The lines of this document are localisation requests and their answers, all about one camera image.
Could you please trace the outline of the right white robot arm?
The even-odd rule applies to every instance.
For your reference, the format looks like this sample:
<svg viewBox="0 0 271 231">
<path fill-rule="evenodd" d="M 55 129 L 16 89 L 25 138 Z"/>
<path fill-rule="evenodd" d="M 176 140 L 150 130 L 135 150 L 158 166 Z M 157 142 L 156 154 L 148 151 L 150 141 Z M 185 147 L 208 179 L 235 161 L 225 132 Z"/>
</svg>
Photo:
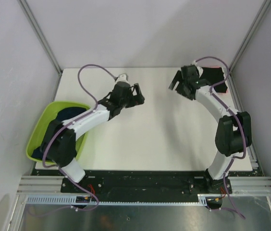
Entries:
<svg viewBox="0 0 271 231">
<path fill-rule="evenodd" d="M 250 114 L 230 108 L 217 95 L 226 91 L 225 79 L 221 67 L 192 64 L 181 67 L 169 85 L 169 89 L 203 105 L 218 123 L 215 135 L 217 153 L 206 169 L 203 181 L 203 187 L 209 193 L 215 193 L 226 183 L 232 164 L 237 159 L 244 159 L 252 144 Z"/>
</svg>

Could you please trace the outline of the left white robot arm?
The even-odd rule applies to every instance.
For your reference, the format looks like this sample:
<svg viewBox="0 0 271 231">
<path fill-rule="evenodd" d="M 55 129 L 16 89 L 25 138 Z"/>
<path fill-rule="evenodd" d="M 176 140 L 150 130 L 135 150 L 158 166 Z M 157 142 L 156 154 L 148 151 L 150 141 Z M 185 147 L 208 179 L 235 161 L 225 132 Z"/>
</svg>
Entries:
<svg viewBox="0 0 271 231">
<path fill-rule="evenodd" d="M 145 98 L 139 84 L 119 81 L 107 96 L 98 101 L 94 109 L 70 119 L 52 120 L 46 130 L 40 151 L 42 161 L 50 159 L 71 179 L 71 187 L 81 193 L 87 189 L 85 171 L 76 160 L 76 141 L 92 128 L 113 119 L 124 108 L 142 105 Z"/>
</svg>

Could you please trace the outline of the black printed t shirt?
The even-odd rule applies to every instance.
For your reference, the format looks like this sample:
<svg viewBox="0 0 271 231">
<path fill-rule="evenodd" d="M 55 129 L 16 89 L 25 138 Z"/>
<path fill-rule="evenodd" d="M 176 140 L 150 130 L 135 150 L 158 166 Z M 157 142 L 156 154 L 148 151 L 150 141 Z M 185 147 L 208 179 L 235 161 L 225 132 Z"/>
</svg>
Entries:
<svg viewBox="0 0 271 231">
<path fill-rule="evenodd" d="M 203 73 L 201 78 L 206 79 L 211 85 L 219 83 L 225 79 L 224 72 L 221 67 L 203 67 Z M 223 82 L 220 85 L 214 87 L 217 93 L 226 93 L 228 88 Z"/>
</svg>

